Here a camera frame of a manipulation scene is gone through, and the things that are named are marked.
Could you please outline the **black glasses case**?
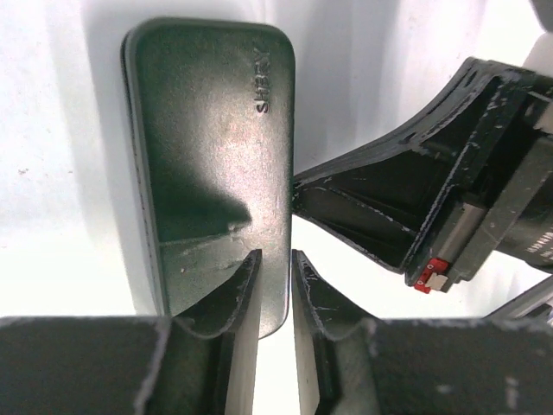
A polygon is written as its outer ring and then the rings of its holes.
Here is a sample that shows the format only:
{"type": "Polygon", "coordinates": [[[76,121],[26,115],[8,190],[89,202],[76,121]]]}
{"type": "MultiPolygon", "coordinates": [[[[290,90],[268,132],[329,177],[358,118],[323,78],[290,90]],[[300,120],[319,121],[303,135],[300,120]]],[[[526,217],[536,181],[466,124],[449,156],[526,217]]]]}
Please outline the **black glasses case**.
{"type": "Polygon", "coordinates": [[[162,16],[121,48],[154,308],[177,315],[260,250],[259,334],[289,307],[296,57],[252,22],[162,16]]]}

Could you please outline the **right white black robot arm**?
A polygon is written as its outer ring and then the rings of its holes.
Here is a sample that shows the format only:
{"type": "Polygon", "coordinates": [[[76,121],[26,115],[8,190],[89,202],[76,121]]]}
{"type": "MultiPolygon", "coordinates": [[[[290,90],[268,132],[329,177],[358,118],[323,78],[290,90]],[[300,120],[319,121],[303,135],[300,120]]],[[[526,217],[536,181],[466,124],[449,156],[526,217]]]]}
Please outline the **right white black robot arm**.
{"type": "Polygon", "coordinates": [[[325,1],[293,246],[384,318],[484,316],[552,271],[552,4],[325,1]]]}

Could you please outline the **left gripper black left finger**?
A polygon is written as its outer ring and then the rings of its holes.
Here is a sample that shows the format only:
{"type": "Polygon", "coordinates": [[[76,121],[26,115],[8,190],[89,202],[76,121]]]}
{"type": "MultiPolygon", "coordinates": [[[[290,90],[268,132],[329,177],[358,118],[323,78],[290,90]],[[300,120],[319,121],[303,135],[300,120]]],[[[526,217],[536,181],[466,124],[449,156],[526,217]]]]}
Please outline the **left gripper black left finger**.
{"type": "Polygon", "coordinates": [[[249,414],[262,253],[177,316],[5,317],[4,414],[249,414]]]}

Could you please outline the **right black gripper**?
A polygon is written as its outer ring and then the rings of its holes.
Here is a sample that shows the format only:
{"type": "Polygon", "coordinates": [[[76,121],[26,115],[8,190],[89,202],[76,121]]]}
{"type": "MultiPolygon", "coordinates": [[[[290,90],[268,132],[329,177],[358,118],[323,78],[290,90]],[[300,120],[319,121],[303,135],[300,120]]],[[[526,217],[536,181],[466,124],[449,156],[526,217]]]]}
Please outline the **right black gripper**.
{"type": "Polygon", "coordinates": [[[419,291],[493,251],[536,267],[552,227],[552,80],[469,58],[414,117],[295,178],[292,210],[419,291]]]}

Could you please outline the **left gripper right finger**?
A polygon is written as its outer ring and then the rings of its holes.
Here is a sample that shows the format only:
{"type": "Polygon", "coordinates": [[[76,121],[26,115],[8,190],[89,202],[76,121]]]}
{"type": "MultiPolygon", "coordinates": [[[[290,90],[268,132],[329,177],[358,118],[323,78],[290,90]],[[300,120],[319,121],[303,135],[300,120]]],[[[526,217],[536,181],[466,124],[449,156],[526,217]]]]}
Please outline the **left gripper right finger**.
{"type": "Polygon", "coordinates": [[[304,414],[549,414],[552,281],[481,319],[380,320],[291,256],[304,414]]]}

